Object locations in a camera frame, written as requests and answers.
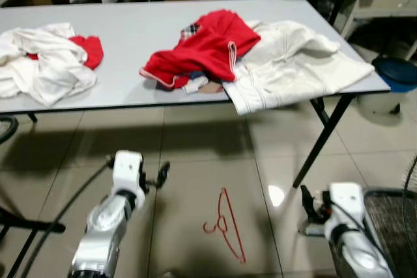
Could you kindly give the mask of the red clothes hanger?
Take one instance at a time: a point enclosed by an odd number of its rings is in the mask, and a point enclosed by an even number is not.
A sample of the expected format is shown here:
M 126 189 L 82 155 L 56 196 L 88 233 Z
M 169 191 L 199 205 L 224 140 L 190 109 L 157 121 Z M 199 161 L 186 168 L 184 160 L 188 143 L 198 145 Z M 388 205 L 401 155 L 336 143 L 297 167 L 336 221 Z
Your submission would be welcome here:
M 205 234 L 220 233 L 232 256 L 241 264 L 248 262 L 232 201 L 225 187 L 218 193 L 216 219 L 206 221 L 202 228 Z

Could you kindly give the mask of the red hooded sweatshirt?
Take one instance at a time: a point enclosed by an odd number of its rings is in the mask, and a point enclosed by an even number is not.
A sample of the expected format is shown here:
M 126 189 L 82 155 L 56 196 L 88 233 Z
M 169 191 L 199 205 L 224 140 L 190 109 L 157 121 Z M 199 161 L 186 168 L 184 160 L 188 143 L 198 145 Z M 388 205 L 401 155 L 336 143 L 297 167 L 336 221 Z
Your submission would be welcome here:
M 235 11 L 211 11 L 183 28 L 175 47 L 152 53 L 138 73 L 166 90 L 185 87 L 196 72 L 214 81 L 232 82 L 237 78 L 236 62 L 260 40 Z

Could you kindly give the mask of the long grey table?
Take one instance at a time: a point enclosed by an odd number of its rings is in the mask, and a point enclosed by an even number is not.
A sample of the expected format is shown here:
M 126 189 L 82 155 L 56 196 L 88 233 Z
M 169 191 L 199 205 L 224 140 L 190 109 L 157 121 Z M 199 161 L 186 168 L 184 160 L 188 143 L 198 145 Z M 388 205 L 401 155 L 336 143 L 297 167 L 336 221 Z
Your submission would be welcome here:
M 361 56 L 305 0 L 211 0 L 0 9 L 0 32 L 68 22 L 98 36 L 104 60 L 93 88 L 45 107 L 21 94 L 0 99 L 0 115 L 21 120 L 0 144 L 0 171 L 54 174 L 62 167 L 101 165 L 117 150 L 135 150 L 147 164 L 252 159 L 244 117 L 224 93 L 158 90 L 138 73 L 152 52 L 175 46 L 180 31 L 209 11 L 229 9 L 245 20 L 294 20 Z

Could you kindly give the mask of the cream jacket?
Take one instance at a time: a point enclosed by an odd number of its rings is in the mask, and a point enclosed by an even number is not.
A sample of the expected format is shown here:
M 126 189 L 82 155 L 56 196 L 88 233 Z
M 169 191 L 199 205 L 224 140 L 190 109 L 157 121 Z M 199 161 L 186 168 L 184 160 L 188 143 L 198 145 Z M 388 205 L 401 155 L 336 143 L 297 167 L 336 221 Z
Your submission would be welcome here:
M 223 83 L 239 115 L 335 94 L 373 73 L 371 64 L 349 58 L 336 41 L 292 20 L 248 20 L 260 41 Z

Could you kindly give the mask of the small red garment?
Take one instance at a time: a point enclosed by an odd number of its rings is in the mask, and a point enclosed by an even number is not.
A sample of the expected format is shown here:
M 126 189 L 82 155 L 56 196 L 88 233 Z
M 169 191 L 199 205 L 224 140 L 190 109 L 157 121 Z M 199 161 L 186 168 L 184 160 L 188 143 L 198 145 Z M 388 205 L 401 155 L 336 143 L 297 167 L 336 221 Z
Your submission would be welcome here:
M 95 70 L 100 66 L 104 51 L 102 51 L 102 43 L 98 36 L 73 36 L 68 39 L 87 53 L 87 60 L 83 62 L 84 66 L 90 70 Z

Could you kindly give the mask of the crumpled white garment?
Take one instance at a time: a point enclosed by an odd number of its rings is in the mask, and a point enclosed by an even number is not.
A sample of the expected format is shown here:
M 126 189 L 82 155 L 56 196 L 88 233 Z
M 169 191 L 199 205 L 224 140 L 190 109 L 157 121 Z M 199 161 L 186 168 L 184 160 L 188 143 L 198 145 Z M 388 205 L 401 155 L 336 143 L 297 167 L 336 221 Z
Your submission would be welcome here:
M 96 75 L 83 64 L 85 49 L 70 40 L 75 34 L 67 22 L 0 32 L 0 98 L 24 93 L 52 106 L 92 88 Z

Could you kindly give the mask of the blue-lidded waste bin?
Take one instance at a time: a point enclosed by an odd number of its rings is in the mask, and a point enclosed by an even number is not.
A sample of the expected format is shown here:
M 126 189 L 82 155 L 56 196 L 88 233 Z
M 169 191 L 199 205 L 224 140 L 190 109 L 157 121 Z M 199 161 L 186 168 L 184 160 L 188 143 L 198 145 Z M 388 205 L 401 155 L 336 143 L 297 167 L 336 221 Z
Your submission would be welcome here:
M 363 94 L 358 97 L 358 107 L 366 113 L 398 115 L 406 94 L 417 87 L 417 66 L 393 57 L 377 57 L 371 64 L 390 92 Z

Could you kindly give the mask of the white desk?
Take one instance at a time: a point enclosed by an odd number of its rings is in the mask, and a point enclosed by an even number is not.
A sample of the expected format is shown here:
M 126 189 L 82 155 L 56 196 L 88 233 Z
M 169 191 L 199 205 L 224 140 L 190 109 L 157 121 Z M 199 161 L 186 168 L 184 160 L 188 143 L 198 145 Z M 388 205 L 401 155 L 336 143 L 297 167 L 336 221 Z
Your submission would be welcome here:
M 339 10 L 343 25 L 339 33 L 348 40 L 357 19 L 417 17 L 416 0 L 346 0 Z

